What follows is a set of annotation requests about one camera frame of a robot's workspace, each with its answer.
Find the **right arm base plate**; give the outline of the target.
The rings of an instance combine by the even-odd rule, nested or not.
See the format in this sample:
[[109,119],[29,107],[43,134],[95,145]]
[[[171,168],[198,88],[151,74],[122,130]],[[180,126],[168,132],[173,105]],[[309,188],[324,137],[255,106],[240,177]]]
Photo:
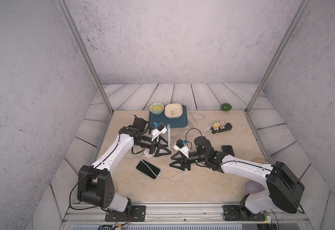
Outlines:
[[240,205],[224,205],[223,219],[225,221],[265,221],[263,213],[253,214],[246,207]]

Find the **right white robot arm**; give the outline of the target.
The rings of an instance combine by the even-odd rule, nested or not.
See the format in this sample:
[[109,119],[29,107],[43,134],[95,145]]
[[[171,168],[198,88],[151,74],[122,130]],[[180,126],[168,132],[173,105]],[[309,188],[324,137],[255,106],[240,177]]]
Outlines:
[[194,144],[196,151],[190,151],[185,141],[178,140],[173,147],[176,154],[171,156],[170,167],[185,171],[191,170],[193,164],[202,163],[212,171],[239,175],[261,184],[263,191],[246,194],[240,203],[242,209],[253,214],[275,208],[295,214],[301,208],[305,186],[285,163],[262,164],[242,160],[233,156],[231,146],[227,152],[217,151],[204,136],[197,137]]

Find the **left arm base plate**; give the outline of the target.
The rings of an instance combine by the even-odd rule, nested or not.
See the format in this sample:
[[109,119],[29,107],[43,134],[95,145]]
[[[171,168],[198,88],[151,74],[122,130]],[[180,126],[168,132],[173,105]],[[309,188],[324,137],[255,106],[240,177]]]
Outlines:
[[146,206],[129,205],[124,212],[107,210],[106,222],[144,222]]

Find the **blue-cased smartphone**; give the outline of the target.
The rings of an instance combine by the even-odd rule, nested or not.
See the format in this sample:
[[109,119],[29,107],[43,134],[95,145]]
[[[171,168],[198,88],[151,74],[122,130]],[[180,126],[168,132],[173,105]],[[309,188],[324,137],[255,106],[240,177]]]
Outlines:
[[169,150],[171,150],[171,128],[170,128],[170,124],[167,124],[167,137],[168,137],[168,142],[167,142],[167,148],[169,149]]

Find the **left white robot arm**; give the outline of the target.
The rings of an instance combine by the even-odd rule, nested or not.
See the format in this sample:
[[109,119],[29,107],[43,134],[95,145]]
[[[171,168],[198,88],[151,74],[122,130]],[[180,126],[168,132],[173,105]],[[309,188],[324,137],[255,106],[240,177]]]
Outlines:
[[85,202],[102,209],[110,209],[119,213],[129,213],[131,201],[117,194],[112,175],[118,164],[134,146],[148,149],[155,157],[168,155],[171,151],[160,142],[168,131],[162,123],[149,125],[148,121],[135,117],[132,125],[122,127],[114,143],[106,152],[90,166],[84,165],[78,173],[78,201]]

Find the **pink-cased smartphone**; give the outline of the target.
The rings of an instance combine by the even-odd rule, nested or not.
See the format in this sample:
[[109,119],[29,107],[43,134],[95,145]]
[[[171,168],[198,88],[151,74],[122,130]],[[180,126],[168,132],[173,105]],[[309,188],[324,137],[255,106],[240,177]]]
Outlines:
[[234,151],[231,145],[223,145],[221,146],[221,148],[222,148],[222,152],[235,157],[235,154],[234,154]]

